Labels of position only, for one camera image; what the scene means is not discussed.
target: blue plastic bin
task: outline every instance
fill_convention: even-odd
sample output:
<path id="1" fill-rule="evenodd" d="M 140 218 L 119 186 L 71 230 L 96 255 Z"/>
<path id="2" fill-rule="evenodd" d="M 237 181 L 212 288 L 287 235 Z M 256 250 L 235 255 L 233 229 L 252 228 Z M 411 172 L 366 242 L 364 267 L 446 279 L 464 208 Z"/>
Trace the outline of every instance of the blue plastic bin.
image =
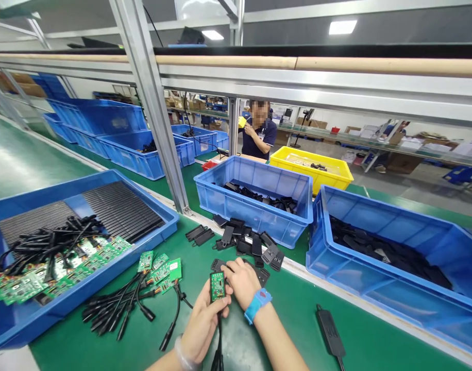
<path id="1" fill-rule="evenodd" d="M 333 241 L 329 215 L 403 243 L 438 265 L 454 291 Z M 306 267 L 314 275 L 472 352 L 472 236 L 437 218 L 322 186 Z"/>
<path id="2" fill-rule="evenodd" d="M 278 167 L 231 156 L 194 177 L 200 207 L 225 219 L 244 220 L 255 232 L 267 231 L 282 246 L 293 249 L 299 236 L 313 221 L 313 179 Z M 226 182 L 248 187 L 264 197 L 290 196 L 298 202 L 296 214 L 223 188 Z"/>
<path id="3" fill-rule="evenodd" d="M 63 124 L 56 113 L 45 113 L 44 118 L 49 123 L 54 133 L 69 143 L 77 143 L 74 135 L 70 134 L 71 131 L 63 129 Z"/>
<path id="4" fill-rule="evenodd" d="M 185 139 L 191 140 L 195 144 L 195 156 L 200 156 L 217 149 L 217 133 L 196 126 L 192 126 L 192 128 L 195 132 L 195 138 Z M 181 134 L 186 133 L 190 129 L 190 126 L 172 125 L 171 129 L 174 134 L 182 137 Z"/>
<path id="5" fill-rule="evenodd" d="M 112 162 L 145 178 L 157 180 L 165 176 L 159 152 L 143 154 L 137 151 L 137 149 L 143 149 L 144 144 L 149 144 L 153 137 L 150 130 L 143 130 L 129 134 L 100 137 L 99 140 Z M 174 137 L 174 143 L 176 144 L 181 167 L 195 163 L 195 148 L 192 141 Z"/>
<path id="6" fill-rule="evenodd" d="M 47 100 L 62 122 L 93 135 L 145 130 L 142 108 L 103 99 Z"/>
<path id="7" fill-rule="evenodd" d="M 71 137 L 74 138 L 80 147 L 88 149 L 90 152 L 104 157 L 105 159 L 109 159 L 104 143 L 99 140 L 99 136 L 85 133 L 77 128 L 65 124 L 62 126 L 65 130 L 71 132 Z"/>
<path id="8" fill-rule="evenodd" d="M 229 149 L 229 135 L 225 131 L 214 130 L 217 133 L 217 148 Z"/>
<path id="9" fill-rule="evenodd" d="M 11 306 L 6 306 L 0 301 L 0 349 L 25 346 L 44 333 L 121 272 L 135 264 L 142 252 L 152 250 L 176 232 L 179 220 L 179 215 L 174 210 L 161 204 L 116 170 L 97 173 L 15 197 L 0 199 L 0 220 L 60 200 L 67 202 L 79 216 L 84 217 L 91 215 L 93 212 L 80 194 L 115 181 L 122 181 L 127 185 L 162 217 L 165 225 L 135 242 L 133 249 L 120 255 L 43 307 L 40 307 L 33 300 L 21 305 L 13 304 Z M 0 231 L 0 254 L 6 251 L 7 248 Z"/>

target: blue wristband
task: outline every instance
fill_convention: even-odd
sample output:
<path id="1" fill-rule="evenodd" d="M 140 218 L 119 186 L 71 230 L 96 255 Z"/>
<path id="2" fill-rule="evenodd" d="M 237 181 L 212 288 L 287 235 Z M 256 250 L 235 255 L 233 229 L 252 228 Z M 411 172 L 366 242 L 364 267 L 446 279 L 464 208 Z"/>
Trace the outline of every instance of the blue wristband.
<path id="1" fill-rule="evenodd" d="M 253 297 L 253 300 L 251 301 L 250 306 L 245 312 L 245 318 L 248 320 L 250 325 L 253 324 L 253 320 L 255 319 L 259 309 L 270 301 L 272 301 L 272 296 L 266 289 L 260 289 L 257 291 Z"/>

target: navy shirt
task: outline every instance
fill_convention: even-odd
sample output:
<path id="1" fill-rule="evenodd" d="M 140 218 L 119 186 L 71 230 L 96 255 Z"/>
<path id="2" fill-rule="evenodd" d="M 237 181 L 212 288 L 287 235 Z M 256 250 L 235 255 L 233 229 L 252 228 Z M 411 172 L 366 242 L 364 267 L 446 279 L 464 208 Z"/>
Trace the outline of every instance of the navy shirt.
<path id="1" fill-rule="evenodd" d="M 246 120 L 246 122 L 251 125 L 252 119 L 249 118 Z M 258 148 L 253 138 L 250 137 L 247 133 L 245 133 L 245 129 L 242 129 L 242 132 L 243 132 L 243 149 L 241 150 L 242 154 L 268 160 L 270 151 L 264 154 Z M 263 125 L 260 128 L 256 129 L 255 132 L 259 134 L 260 137 L 263 136 L 263 139 L 262 139 L 263 142 L 268 144 L 269 146 L 272 147 L 276 143 L 277 125 L 271 119 L 266 119 Z"/>

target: workbench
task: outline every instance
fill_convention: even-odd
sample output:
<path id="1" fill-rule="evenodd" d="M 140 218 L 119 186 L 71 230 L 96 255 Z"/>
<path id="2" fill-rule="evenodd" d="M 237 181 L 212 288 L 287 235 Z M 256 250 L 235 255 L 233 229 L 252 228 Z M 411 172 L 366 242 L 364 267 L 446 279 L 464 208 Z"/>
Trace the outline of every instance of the workbench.
<path id="1" fill-rule="evenodd" d="M 133 181 L 157 193 L 170 196 L 165 178 L 153 182 L 115 166 L 82 148 L 67 146 L 100 164 L 119 169 Z M 0 198 L 48 187 L 94 172 L 96 170 L 82 162 L 0 120 Z M 209 213 L 200 209 L 192 181 L 193 176 L 201 172 L 200 164 L 195 163 L 185 167 L 182 172 L 191 208 L 210 217 Z M 447 210 L 391 197 L 381 192 L 362 190 L 360 187 L 348 190 L 356 193 L 367 192 L 372 198 L 472 227 L 472 218 Z M 156 248 L 160 254 L 165 252 L 171 258 L 181 258 L 184 278 L 181 288 L 191 303 L 194 303 L 203 283 L 208 279 L 213 259 L 236 258 L 233 249 L 224 251 L 211 249 L 217 236 L 201 247 L 192 247 L 184 234 L 196 225 L 196 222 L 181 216 L 178 231 Z M 306 232 L 298 245 L 293 251 L 284 250 L 286 256 L 302 263 L 301 259 L 304 258 L 307 249 Z M 129 268 L 107 285 L 101 293 L 109 293 L 121 287 L 135 271 L 135 266 Z M 278 273 L 273 270 L 270 272 L 271 277 L 266 287 L 274 297 L 274 306 L 312 370 L 339 369 L 335 359 L 329 356 L 325 349 L 315 318 L 317 303 L 330 310 L 334 316 L 347 352 L 344 358 L 346 370 L 469 369 L 451 356 L 306 280 L 285 270 Z M 30 344 L 40 370 L 144 370 L 161 356 L 158 348 L 173 319 L 176 296 L 171 291 L 163 296 L 146 299 L 144 303 L 155 312 L 157 318 L 153 323 L 149 323 L 140 311 L 135 311 L 120 342 L 111 335 L 98 339 L 90 332 L 90 326 L 81 322 L 82 306 L 77 308 Z M 223 322 L 225 368 L 228 371 L 271 369 L 262 343 L 254 328 L 248 326 L 242 310 L 236 302 L 230 309 L 229 318 Z M 189 315 L 190 309 L 182 303 L 178 323 L 168 349 L 173 347 L 175 337 L 183 332 Z M 213 342 L 204 369 L 209 369 L 215 348 L 216 342 Z"/>

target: worker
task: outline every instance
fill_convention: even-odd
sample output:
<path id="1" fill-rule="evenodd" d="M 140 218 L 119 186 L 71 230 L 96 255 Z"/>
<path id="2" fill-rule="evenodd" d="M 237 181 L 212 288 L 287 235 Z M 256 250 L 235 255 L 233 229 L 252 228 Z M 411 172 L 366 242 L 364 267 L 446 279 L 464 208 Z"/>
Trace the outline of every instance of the worker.
<path id="1" fill-rule="evenodd" d="M 229 282 L 226 297 L 210 304 L 210 282 L 207 281 L 198 296 L 184 333 L 176 340 L 174 349 L 164 355 L 147 371 L 196 370 L 204 360 L 217 328 L 217 314 L 229 315 L 231 295 L 234 294 L 245 317 L 251 318 L 262 339 L 274 371 L 305 371 L 308 367 L 293 341 L 284 329 L 271 301 L 262 304 L 265 292 L 253 268 L 241 258 L 222 266 Z"/>
<path id="2" fill-rule="evenodd" d="M 401 125 L 399 125 L 399 128 L 397 129 L 396 133 L 403 133 L 406 135 L 406 127 L 410 124 L 409 121 L 403 121 Z M 388 125 L 387 128 L 385 128 L 384 133 L 380 136 L 381 138 L 387 138 L 389 134 L 392 132 L 394 129 L 395 125 Z M 377 157 L 376 165 L 375 165 L 375 171 L 380 174 L 385 174 L 387 172 L 387 168 L 385 167 L 387 165 L 387 162 L 389 160 L 390 153 L 386 152 L 384 154 L 381 154 L 379 157 Z"/>
<path id="3" fill-rule="evenodd" d="M 243 118 L 246 123 L 241 117 L 239 120 L 244 123 L 244 127 L 239 129 L 243 133 L 241 153 L 268 160 L 271 147 L 277 138 L 277 125 L 272 121 L 270 102 L 250 100 L 249 114 L 249 118 Z"/>

